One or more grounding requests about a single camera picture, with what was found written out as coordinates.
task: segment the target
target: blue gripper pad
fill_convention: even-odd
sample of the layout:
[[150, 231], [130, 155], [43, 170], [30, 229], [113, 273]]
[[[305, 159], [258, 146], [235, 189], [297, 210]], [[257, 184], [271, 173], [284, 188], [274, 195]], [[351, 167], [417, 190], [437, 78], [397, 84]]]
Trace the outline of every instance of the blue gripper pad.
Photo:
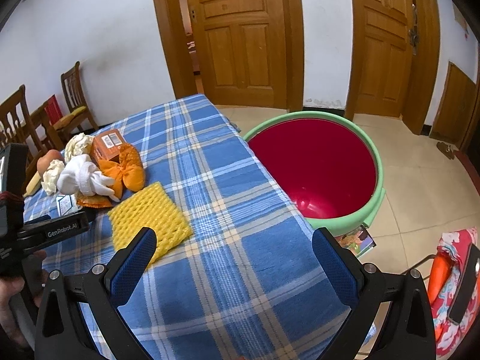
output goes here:
[[143, 235], [140, 236], [139, 233], [125, 249], [119, 250], [110, 261], [113, 262], [117, 254], [131, 250], [128, 256], [124, 256], [124, 261], [110, 280], [110, 303], [113, 307], [119, 307], [128, 302], [157, 247], [155, 232], [146, 227], [142, 231], [144, 231]]
[[[337, 242], [333, 236], [331, 236], [331, 239], [333, 242]], [[313, 232], [311, 246], [315, 257], [325, 271], [340, 301], [344, 305], [354, 309], [359, 301], [358, 284], [342, 257], [340, 257], [320, 229], [316, 229], [315, 232]]]

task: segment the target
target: tablecloth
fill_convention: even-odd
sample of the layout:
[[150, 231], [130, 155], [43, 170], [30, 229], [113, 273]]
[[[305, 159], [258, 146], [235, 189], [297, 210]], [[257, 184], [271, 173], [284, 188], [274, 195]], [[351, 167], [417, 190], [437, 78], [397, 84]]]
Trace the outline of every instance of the tablecloth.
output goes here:
[[[312, 228], [229, 121], [195, 95], [108, 128], [135, 145], [147, 183], [160, 181], [194, 231], [143, 274], [119, 308], [151, 356], [316, 359], [349, 309], [312, 252]], [[26, 199], [25, 219], [43, 214], [58, 216], [54, 197], [40, 191]], [[99, 212], [90, 231], [47, 250], [46, 269], [71, 275], [107, 263], [111, 232], [106, 211]], [[83, 310], [101, 352], [112, 358]]]

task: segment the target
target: chair seat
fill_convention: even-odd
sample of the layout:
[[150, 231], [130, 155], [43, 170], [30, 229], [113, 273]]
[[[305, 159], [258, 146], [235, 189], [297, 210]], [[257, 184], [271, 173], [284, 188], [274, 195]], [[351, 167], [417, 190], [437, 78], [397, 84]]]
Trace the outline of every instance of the chair seat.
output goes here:
[[55, 123], [53, 125], [53, 128], [57, 131], [61, 130], [62, 128], [68, 126], [69, 123], [75, 119], [75, 117], [82, 114], [86, 110], [87, 110], [87, 107], [85, 107], [84, 105], [81, 105], [80, 107], [75, 108], [72, 112], [70, 112], [68, 115], [65, 115], [57, 123]]

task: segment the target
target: egg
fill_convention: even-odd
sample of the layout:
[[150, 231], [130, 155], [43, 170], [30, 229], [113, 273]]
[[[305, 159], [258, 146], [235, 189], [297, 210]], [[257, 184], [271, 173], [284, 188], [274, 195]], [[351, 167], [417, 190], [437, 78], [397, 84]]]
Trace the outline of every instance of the egg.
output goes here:
[[49, 150], [43, 157], [38, 159], [37, 171], [40, 176], [43, 176], [53, 160], [63, 161], [63, 156], [58, 150]]

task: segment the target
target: green rim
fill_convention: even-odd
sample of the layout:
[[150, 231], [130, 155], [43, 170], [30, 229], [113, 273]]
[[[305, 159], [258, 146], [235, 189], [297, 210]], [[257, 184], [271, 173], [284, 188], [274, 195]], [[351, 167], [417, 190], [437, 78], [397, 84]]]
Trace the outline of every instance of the green rim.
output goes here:
[[274, 117], [273, 119], [267, 120], [264, 123], [261, 123], [257, 127], [253, 128], [245, 134], [243, 139], [248, 142], [259, 132], [277, 124], [292, 119], [325, 119], [332, 122], [338, 123], [344, 127], [347, 127], [349, 130], [353, 131], [366, 147], [369, 149], [370, 154], [373, 157], [373, 162], [375, 164], [375, 169], [377, 173], [377, 180], [375, 185], [375, 190], [370, 198], [370, 200], [358, 211], [353, 212], [352, 214], [340, 216], [338, 218], [331, 219], [316, 219], [316, 218], [306, 218], [311, 226], [316, 229], [319, 227], [326, 227], [334, 236], [340, 236], [354, 230], [360, 225], [365, 227], [370, 227], [375, 215], [377, 214], [380, 205], [382, 204], [383, 197], [385, 196], [385, 190], [383, 189], [383, 167], [380, 155], [378, 150], [375, 147], [374, 143], [371, 141], [370, 137], [365, 134], [365, 132], [358, 127], [356, 124], [350, 122], [344, 117], [337, 116], [334, 114], [329, 114], [327, 112], [319, 111], [300, 111], [292, 112], [290, 114], [285, 114], [281, 116]]

